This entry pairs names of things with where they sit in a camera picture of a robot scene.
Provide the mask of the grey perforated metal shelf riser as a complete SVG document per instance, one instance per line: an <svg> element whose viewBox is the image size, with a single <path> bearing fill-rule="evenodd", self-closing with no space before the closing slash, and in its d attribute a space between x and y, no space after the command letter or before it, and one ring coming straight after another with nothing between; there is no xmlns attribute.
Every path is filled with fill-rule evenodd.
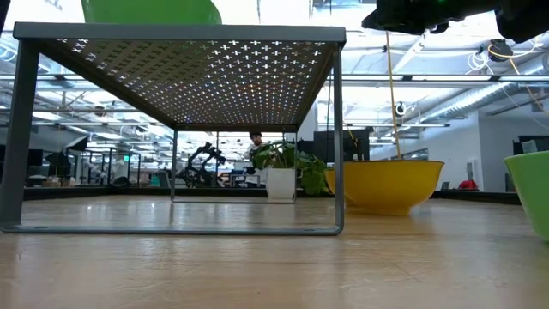
<svg viewBox="0 0 549 309"><path fill-rule="evenodd" d="M335 223L244 227L243 235L336 236L345 225L341 53L344 27L18 22L0 231L21 222L27 153L41 57L74 72L174 132L297 132L332 85Z"/></svg>

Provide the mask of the black display screen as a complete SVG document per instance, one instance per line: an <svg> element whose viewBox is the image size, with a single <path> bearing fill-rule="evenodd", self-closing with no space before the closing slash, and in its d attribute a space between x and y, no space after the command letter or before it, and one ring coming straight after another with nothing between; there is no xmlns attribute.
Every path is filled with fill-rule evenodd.
<svg viewBox="0 0 549 309"><path fill-rule="evenodd" d="M513 150L514 155L549 151L549 136L519 136Z"/></svg>

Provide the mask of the green plant in white pot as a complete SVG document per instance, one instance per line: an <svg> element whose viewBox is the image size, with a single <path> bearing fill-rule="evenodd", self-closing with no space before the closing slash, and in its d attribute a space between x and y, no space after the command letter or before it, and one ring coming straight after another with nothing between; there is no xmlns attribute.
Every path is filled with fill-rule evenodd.
<svg viewBox="0 0 549 309"><path fill-rule="evenodd" d="M298 150L292 142L268 142L251 150L250 161L265 172L268 199L286 202L297 197L297 189L317 196L328 191L326 164L313 154Z"/></svg>

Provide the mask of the yellow bowl with patterned inside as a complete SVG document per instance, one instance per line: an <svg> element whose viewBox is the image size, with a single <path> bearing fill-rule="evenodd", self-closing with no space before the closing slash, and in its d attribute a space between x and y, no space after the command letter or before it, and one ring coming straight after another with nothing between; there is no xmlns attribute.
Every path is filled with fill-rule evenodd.
<svg viewBox="0 0 549 309"><path fill-rule="evenodd" d="M441 161L347 161L343 213L407 216L437 188Z"/></svg>

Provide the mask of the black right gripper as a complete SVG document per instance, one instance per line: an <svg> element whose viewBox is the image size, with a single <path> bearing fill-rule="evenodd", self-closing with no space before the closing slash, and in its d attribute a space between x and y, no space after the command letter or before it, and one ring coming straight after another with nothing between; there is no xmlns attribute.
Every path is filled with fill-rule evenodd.
<svg viewBox="0 0 549 309"><path fill-rule="evenodd" d="M443 33L451 21L496 9L498 0L376 0L376 5L362 28L420 35Z"/></svg>

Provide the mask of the black aluminium table frame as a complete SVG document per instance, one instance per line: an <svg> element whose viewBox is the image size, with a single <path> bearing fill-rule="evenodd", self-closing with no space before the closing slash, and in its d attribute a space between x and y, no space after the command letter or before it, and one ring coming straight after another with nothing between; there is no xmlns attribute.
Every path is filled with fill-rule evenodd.
<svg viewBox="0 0 549 309"><path fill-rule="evenodd" d="M32 187L24 189L23 200L32 201L108 195L169 197L170 189L160 187L114 186ZM257 188L195 188L176 189L176 195L182 197L266 197L267 192L265 189ZM513 192L434 191L431 198L510 205L521 204L519 197Z"/></svg>

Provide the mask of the green plastic bowl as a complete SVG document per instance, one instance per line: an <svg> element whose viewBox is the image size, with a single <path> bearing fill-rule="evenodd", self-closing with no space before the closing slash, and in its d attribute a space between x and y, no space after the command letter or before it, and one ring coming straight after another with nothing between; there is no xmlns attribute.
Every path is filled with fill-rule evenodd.
<svg viewBox="0 0 549 309"><path fill-rule="evenodd" d="M81 0L81 6L86 23L222 23L211 0Z"/></svg>
<svg viewBox="0 0 549 309"><path fill-rule="evenodd" d="M507 157L504 164L533 230L549 242L549 151Z"/></svg>

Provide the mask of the person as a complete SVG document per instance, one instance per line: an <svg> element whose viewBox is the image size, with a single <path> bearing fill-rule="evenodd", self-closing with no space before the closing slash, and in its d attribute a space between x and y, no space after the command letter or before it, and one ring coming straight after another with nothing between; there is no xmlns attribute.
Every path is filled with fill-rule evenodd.
<svg viewBox="0 0 549 309"><path fill-rule="evenodd" d="M262 133L261 132L251 132L250 133L250 139L251 139L251 145L244 152L244 158L246 160L249 160L250 163L252 163L253 162L253 155L263 145ZM245 178L245 183L250 188L264 188L265 187L265 182L266 182L266 179L267 179L265 169L258 169L256 167L254 167L253 171L248 172L248 174L251 174L251 177L246 177Z"/></svg>

